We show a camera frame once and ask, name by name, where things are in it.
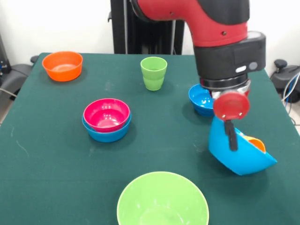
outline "green cup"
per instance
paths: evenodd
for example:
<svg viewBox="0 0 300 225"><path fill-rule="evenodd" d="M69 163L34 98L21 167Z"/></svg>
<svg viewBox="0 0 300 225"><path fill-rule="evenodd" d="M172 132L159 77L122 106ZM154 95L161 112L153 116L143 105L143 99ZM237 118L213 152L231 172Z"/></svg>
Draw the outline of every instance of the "green cup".
<svg viewBox="0 0 300 225"><path fill-rule="evenodd" d="M144 174L122 192L119 225L207 225L209 210L198 187L171 172Z"/></svg>
<svg viewBox="0 0 300 225"><path fill-rule="evenodd" d="M142 77L148 90L161 89L167 66L167 61L160 57L147 57L141 61Z"/></svg>

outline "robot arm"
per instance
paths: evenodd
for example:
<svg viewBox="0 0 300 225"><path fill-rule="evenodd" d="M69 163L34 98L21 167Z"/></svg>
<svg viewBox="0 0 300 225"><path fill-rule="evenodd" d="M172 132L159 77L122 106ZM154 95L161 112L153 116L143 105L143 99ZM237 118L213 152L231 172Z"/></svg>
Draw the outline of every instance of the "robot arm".
<svg viewBox="0 0 300 225"><path fill-rule="evenodd" d="M249 0L131 0L145 21L184 20L194 44L200 84L215 99L222 120L242 119L250 109L248 72L265 67L266 37L248 32Z"/></svg>

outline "table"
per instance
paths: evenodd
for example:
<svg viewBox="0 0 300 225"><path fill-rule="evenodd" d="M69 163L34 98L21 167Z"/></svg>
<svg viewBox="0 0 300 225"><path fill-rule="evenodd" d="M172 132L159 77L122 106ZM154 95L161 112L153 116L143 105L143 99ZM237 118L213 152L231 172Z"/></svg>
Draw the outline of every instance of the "table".
<svg viewBox="0 0 300 225"><path fill-rule="evenodd" d="M5 225L116 225L124 187L153 171L193 181L210 209L210 225L300 224L300 138L264 71L250 74L243 133L262 139L278 163L240 177L208 151L211 118L188 99L198 82L193 56L164 56L161 90L145 89L144 55L83 54L82 75L48 78L43 53L0 127L0 221ZM119 98L132 124L115 143L98 143L81 115L90 102Z"/></svg>

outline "blue bowl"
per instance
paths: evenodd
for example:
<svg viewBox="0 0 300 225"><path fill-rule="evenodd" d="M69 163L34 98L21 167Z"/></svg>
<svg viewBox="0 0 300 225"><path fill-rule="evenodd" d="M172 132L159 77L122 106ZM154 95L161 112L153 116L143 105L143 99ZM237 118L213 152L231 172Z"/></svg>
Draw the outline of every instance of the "blue bowl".
<svg viewBox="0 0 300 225"><path fill-rule="evenodd" d="M83 123L84 127L87 129L91 138L93 138L94 140L96 140L98 142L104 142L104 143L115 142L115 141L121 139L122 137L124 137L129 129L130 121L131 121L131 114L130 114L128 120L126 121L125 125L121 129L114 131L114 132L110 132L110 133L100 133L100 132L95 131L93 128L91 128L85 122L84 118L82 117L82 123Z"/></svg>
<svg viewBox="0 0 300 225"><path fill-rule="evenodd" d="M210 96L207 89L197 84L188 92L188 97L191 100L195 110L202 116L214 116L213 103L214 100Z"/></svg>
<svg viewBox="0 0 300 225"><path fill-rule="evenodd" d="M242 137L235 129L238 150L231 151L228 136L225 134L224 122L217 117L212 121L210 129L209 150L222 164L238 175L246 175L262 171L277 163L269 153L263 153L256 146Z"/></svg>

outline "orange bowl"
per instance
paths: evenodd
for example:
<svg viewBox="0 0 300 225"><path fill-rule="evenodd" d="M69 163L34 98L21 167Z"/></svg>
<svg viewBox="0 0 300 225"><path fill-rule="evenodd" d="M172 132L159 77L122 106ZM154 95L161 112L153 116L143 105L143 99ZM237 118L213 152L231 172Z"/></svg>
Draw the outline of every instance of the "orange bowl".
<svg viewBox="0 0 300 225"><path fill-rule="evenodd" d="M47 55L42 65L49 77L55 81L71 81L79 77L83 57L76 52L55 52Z"/></svg>

